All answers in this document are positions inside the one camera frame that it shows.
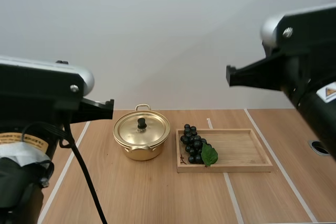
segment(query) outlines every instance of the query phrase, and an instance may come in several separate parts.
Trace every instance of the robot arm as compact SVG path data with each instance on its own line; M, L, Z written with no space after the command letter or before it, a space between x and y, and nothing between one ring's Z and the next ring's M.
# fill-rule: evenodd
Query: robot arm
M66 64L0 56L0 80L0 224L37 223L58 143L73 150L103 217L69 124L112 119L113 100L84 99L92 73Z
M261 28L266 58L226 67L230 86L283 91L336 159L336 5L278 15Z

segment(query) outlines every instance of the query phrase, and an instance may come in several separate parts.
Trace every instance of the wooden tray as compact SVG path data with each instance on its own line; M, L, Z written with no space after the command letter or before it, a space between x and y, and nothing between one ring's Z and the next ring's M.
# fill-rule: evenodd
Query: wooden tray
M180 141L183 130L176 130L178 173L271 172L273 165L252 129L201 129L198 135L216 149L218 161L210 167L188 162L189 153Z

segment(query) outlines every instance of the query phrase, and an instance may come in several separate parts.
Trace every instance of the wooden table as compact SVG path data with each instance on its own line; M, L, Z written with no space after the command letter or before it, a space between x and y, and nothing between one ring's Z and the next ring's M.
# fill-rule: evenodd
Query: wooden table
M336 163L309 147L307 142L316 136L295 110L160 111L172 130L163 153L145 162L126 158L113 139L113 125L125 113L115 111L114 120L91 122L79 145L108 223L336 221ZM254 129L274 172L178 174L174 130L185 123L207 128L207 119L214 129ZM84 125L72 126L76 138ZM57 150L45 202L69 155L68 150ZM100 223L75 159L55 188L43 223Z

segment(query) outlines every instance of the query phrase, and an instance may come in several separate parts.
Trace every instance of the green leaf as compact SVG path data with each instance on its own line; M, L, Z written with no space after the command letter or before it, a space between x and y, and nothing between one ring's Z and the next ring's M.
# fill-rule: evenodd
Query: green leaf
M218 160L218 153L214 148L211 148L207 144L203 144L202 147L202 159L206 166L211 166L215 164Z

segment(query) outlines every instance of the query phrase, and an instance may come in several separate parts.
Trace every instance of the pot handle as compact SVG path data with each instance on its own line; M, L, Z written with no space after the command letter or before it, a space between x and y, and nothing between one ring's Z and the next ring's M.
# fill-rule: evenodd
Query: pot handle
M135 107L135 111L137 111L139 107L147 107L148 110L152 110L148 104L139 104Z
M124 149L127 152L133 152L133 151L136 151L136 150L151 150L151 151L154 151L156 149L156 147L151 149L149 146L145 145L145 146L132 146L130 148L124 148Z

